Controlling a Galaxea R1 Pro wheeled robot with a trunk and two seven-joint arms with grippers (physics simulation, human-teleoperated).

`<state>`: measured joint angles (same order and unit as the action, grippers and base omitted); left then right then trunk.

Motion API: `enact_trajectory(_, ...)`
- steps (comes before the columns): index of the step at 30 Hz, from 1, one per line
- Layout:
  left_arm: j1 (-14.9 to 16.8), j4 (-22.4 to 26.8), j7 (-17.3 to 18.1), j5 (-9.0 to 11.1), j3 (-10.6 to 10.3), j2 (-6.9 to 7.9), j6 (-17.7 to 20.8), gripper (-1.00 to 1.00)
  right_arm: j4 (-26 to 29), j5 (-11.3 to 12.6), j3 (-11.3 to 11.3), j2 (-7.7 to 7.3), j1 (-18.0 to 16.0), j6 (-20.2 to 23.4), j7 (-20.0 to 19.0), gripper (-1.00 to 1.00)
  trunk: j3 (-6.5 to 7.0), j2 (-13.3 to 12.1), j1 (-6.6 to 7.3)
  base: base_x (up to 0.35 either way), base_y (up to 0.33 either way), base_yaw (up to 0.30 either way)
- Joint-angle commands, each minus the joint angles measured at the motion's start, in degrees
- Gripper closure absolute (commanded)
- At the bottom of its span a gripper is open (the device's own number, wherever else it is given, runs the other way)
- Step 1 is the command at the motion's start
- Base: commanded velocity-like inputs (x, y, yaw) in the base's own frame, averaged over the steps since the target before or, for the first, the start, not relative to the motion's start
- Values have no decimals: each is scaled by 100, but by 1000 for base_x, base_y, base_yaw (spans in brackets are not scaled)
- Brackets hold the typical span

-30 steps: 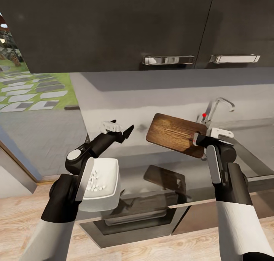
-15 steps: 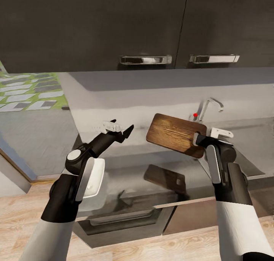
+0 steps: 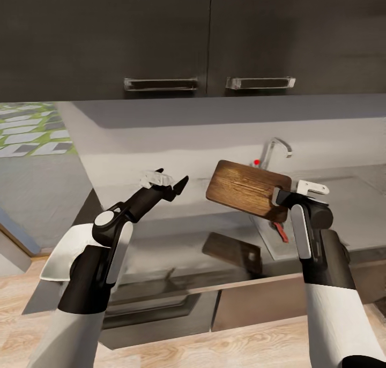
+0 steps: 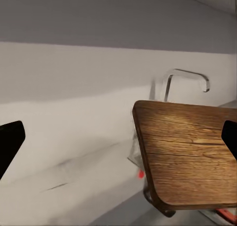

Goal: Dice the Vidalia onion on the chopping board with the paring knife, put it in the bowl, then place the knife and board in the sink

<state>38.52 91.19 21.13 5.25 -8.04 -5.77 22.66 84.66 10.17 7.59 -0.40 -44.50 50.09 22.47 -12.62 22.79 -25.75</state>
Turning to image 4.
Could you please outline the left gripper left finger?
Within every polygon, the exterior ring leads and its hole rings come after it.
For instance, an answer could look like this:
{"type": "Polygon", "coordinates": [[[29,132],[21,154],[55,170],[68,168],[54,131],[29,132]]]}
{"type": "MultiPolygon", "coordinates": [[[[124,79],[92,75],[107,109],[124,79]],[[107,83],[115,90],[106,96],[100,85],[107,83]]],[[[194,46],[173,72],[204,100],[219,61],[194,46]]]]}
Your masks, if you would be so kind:
{"type": "Polygon", "coordinates": [[[26,139],[22,121],[0,126],[0,179],[26,139]]]}

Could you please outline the cutting board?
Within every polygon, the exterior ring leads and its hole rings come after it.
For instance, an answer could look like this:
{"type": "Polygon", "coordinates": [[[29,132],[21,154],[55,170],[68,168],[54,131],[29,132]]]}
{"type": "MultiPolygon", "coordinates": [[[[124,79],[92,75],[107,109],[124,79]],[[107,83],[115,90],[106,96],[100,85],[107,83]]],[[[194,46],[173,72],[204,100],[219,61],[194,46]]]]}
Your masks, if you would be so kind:
{"type": "Polygon", "coordinates": [[[221,137],[237,109],[138,100],[132,112],[156,206],[237,208],[237,160],[221,137]]]}

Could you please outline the parer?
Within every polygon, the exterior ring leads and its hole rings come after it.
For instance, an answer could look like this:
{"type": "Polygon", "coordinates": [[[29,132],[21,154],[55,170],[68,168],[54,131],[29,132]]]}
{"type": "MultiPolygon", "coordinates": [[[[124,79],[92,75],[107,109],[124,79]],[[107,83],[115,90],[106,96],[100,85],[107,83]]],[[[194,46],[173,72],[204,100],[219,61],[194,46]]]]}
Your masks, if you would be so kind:
{"type": "Polygon", "coordinates": [[[230,211],[226,210],[225,208],[215,209],[215,210],[218,212],[218,214],[226,218],[226,220],[228,220],[229,222],[237,226],[237,216],[235,216],[234,214],[232,214],[230,211]]]}

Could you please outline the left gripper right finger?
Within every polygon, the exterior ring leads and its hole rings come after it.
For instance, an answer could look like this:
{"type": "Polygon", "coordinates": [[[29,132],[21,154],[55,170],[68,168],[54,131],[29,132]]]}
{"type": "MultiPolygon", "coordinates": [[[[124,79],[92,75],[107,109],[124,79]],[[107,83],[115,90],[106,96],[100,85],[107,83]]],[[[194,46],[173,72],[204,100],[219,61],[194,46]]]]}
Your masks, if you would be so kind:
{"type": "Polygon", "coordinates": [[[221,137],[237,160],[237,122],[225,121],[221,137]]]}

